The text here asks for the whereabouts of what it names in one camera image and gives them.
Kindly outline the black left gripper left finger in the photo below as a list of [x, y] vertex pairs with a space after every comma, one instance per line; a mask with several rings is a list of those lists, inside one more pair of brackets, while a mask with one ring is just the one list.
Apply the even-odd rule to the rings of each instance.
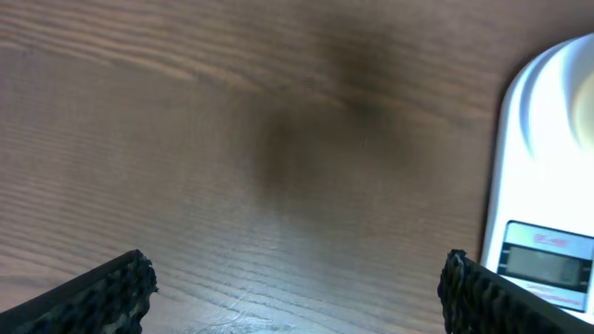
[[152, 262], [140, 250], [104, 263], [1, 313], [9, 334], [140, 334], [157, 292]]

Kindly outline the white digital kitchen scale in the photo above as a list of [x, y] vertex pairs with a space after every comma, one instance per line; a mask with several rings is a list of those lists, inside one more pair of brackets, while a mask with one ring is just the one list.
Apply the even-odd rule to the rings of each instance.
[[593, 73], [593, 36], [528, 62], [500, 107], [482, 266], [568, 314], [593, 321], [593, 150], [573, 106]]

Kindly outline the pale yellow bowl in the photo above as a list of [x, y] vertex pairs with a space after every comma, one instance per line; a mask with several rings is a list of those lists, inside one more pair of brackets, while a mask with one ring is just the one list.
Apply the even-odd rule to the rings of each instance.
[[575, 135], [584, 150], [593, 150], [593, 73], [581, 83], [573, 106]]

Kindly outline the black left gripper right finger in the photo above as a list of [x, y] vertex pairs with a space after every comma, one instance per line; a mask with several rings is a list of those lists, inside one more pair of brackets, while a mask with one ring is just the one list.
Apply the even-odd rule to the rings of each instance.
[[468, 259], [447, 254], [437, 294], [447, 334], [593, 334], [593, 326]]

